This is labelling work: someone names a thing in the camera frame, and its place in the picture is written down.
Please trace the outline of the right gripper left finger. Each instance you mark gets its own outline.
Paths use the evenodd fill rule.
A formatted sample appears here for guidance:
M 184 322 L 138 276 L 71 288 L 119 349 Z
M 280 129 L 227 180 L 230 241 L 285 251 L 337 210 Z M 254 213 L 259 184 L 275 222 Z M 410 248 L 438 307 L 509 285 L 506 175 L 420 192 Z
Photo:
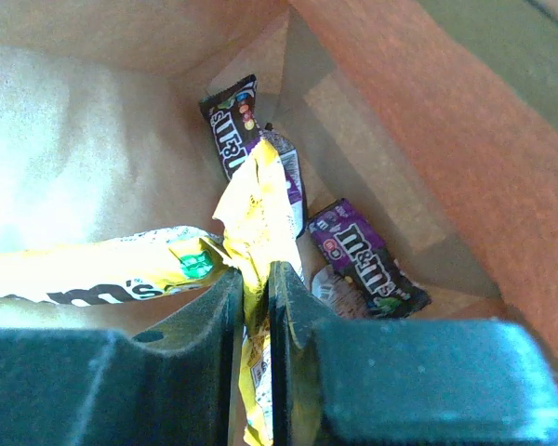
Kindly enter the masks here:
M 0 445 L 227 445 L 242 275 L 135 336 L 0 329 Z

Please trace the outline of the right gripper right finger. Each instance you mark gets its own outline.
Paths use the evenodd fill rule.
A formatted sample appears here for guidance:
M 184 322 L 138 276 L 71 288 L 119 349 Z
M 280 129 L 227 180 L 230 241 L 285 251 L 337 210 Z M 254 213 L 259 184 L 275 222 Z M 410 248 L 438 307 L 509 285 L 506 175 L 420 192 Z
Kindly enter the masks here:
M 490 320 L 346 320 L 286 262 L 268 282 L 278 445 L 558 445 L 534 338 Z

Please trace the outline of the yellow snack packet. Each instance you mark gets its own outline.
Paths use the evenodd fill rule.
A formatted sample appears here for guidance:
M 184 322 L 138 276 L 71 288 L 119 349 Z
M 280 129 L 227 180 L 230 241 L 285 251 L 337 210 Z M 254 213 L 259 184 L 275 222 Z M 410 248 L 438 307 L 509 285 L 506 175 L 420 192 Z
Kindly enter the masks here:
M 233 174 L 213 217 L 224 226 L 222 246 L 242 273 L 245 335 L 239 390 L 246 409 L 244 441 L 272 445 L 272 368 L 268 298 L 271 263 L 289 263 L 302 277 L 294 215 L 285 169 L 274 146 L 262 138 Z
M 191 226 L 0 254 L 0 298 L 77 307 L 208 287 L 228 268 L 220 236 Z

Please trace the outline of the red brown paper bag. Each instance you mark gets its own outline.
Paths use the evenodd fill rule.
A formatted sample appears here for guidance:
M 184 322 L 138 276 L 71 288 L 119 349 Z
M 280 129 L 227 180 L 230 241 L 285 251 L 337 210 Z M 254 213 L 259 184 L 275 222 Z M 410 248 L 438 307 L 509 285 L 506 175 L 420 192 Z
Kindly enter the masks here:
M 558 362 L 558 1 L 0 1 L 0 251 L 220 230 L 197 103 L 250 73 L 311 213 Z

